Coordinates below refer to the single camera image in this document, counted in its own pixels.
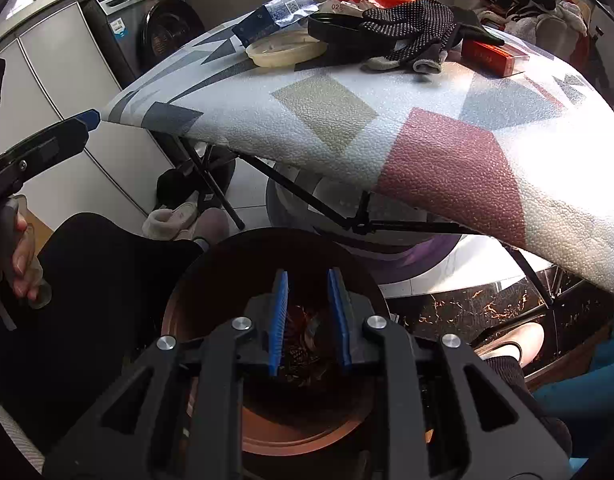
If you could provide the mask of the person's left hand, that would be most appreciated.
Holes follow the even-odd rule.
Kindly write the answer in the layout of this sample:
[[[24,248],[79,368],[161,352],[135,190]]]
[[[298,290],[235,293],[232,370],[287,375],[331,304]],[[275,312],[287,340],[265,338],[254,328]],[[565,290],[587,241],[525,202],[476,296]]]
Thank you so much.
[[[14,196],[0,208],[0,316],[22,307],[40,309],[50,299],[36,257],[34,226],[27,220],[27,200]]]

